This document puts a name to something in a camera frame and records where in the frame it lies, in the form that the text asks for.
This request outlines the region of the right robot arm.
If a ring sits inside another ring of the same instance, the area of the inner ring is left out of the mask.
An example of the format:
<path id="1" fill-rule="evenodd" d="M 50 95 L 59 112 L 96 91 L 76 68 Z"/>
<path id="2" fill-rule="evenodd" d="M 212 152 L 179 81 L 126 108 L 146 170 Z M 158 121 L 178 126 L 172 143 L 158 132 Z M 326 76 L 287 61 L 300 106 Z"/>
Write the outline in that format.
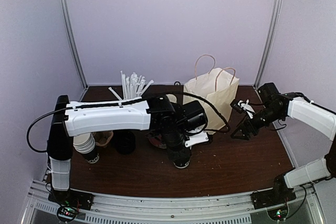
<path id="1" fill-rule="evenodd" d="M 249 100 L 231 102 L 234 110 L 246 114 L 232 132 L 233 139 L 249 140 L 262 128 L 289 120 L 289 129 L 283 127 L 280 131 L 294 154 L 299 147 L 303 147 L 305 153 L 316 151 L 318 142 L 324 141 L 317 154 L 301 158 L 297 161 L 298 167 L 274 179 L 269 191 L 271 202 L 281 203 L 298 186 L 335 178 L 335 112 L 316 104 L 301 92 L 281 93 L 273 82 L 260 86 L 257 94 L 263 107 L 258 112 Z"/>

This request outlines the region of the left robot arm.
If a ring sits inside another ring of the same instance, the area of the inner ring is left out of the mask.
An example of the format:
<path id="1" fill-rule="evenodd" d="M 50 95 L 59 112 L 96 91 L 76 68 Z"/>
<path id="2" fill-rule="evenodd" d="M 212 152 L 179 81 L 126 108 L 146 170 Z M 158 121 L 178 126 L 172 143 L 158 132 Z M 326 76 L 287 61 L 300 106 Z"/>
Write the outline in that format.
<path id="1" fill-rule="evenodd" d="M 49 131 L 47 154 L 51 164 L 51 191 L 64 205 L 71 205 L 76 199 L 75 192 L 70 190 L 74 137 L 102 131 L 154 131 L 161 136 L 169 159 L 177 168 L 189 165 L 192 146 L 209 140 L 200 128 L 207 124 L 207 116 L 198 101 L 179 105 L 161 94 L 147 99 L 77 102 L 62 95 L 57 108 Z"/>

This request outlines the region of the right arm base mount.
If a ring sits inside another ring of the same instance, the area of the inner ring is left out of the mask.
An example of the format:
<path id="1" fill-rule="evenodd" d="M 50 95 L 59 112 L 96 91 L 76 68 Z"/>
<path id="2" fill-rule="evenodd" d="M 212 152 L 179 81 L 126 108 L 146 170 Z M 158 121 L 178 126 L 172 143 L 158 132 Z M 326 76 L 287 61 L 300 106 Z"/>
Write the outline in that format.
<path id="1" fill-rule="evenodd" d="M 251 195 L 254 209 L 266 209 L 268 217 L 272 221 L 284 221 L 289 217 L 288 203 L 296 199 L 293 189 L 278 192 L 275 189 L 254 191 Z"/>

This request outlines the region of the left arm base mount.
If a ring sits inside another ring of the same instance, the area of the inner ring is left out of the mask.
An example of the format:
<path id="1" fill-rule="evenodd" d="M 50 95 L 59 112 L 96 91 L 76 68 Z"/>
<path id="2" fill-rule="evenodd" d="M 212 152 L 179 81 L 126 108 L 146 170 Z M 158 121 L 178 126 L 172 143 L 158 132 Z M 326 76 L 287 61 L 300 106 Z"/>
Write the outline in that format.
<path id="1" fill-rule="evenodd" d="M 48 195 L 48 200 L 58 205 L 56 217 L 62 222 L 71 222 L 82 217 L 84 210 L 91 210 L 93 198 L 93 194 L 71 189 L 60 193 L 52 190 Z"/>

